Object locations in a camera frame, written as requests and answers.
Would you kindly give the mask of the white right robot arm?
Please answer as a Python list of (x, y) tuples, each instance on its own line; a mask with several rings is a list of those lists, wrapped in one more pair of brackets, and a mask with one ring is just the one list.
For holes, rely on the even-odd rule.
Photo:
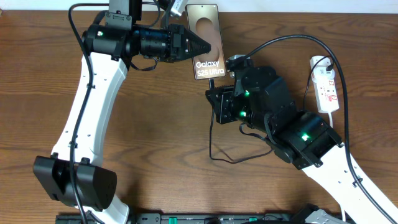
[(266, 133), (275, 155), (321, 185), (355, 223), (395, 223), (397, 207), (355, 161), (318, 114), (298, 110), (287, 84), (271, 67), (246, 67), (235, 83), (206, 91), (220, 124), (241, 121)]

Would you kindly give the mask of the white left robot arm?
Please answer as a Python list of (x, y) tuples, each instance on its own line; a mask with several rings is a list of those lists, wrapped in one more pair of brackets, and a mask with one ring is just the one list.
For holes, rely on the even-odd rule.
[(61, 136), (33, 172), (52, 200), (79, 209), (78, 223), (127, 223), (129, 207), (116, 196), (116, 173), (103, 168), (104, 137), (116, 95), (141, 55), (155, 62), (179, 62), (208, 53), (208, 42), (181, 24), (185, 1), (156, 1), (156, 23), (142, 25), (142, 1), (102, 4), (92, 25), (76, 39), (83, 52), (81, 76)]

